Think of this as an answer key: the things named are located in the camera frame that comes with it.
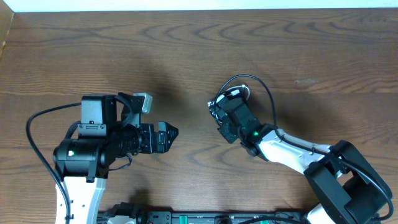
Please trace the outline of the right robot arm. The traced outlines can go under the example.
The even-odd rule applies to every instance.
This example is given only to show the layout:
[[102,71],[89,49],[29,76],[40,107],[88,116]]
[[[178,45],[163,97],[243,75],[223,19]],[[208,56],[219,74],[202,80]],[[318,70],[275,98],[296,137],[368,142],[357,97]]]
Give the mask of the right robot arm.
[[261,124],[240,94],[223,93],[208,107],[230,144],[239,140],[250,156],[305,176],[319,203],[303,216],[304,222],[376,223],[392,216],[390,188],[350,142],[314,144]]

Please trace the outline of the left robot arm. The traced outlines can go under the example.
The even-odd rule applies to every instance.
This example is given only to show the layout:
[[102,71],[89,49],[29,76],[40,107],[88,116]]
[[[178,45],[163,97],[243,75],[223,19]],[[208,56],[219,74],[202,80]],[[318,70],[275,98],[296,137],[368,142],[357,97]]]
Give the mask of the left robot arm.
[[56,223],[96,223],[111,164],[117,158],[168,152],[178,129],[167,122],[159,128],[141,122],[152,97],[85,95],[81,120],[74,123],[53,152],[57,187]]

